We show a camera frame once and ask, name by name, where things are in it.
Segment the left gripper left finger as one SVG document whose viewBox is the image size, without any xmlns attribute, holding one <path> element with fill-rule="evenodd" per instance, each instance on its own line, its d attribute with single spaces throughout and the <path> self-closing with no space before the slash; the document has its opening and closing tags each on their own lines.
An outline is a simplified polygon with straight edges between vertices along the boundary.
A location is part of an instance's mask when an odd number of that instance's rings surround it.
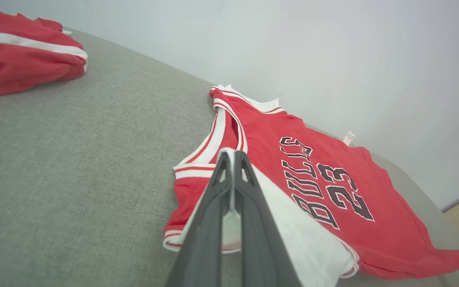
<svg viewBox="0 0 459 287">
<path fill-rule="evenodd" d="M 219 155 L 215 171 L 166 282 L 167 287 L 220 287 L 222 285 L 222 229 L 232 187 L 231 160 Z"/>
</svg>

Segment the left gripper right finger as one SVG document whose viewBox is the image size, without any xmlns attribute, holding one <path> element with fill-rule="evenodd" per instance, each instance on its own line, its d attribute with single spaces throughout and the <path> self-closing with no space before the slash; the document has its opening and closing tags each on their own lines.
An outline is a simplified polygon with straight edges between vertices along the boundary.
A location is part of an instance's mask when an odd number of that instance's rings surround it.
<svg viewBox="0 0 459 287">
<path fill-rule="evenodd" d="M 246 153 L 233 158 L 233 185 L 241 213 L 242 285 L 300 287 L 273 214 Z"/>
</svg>

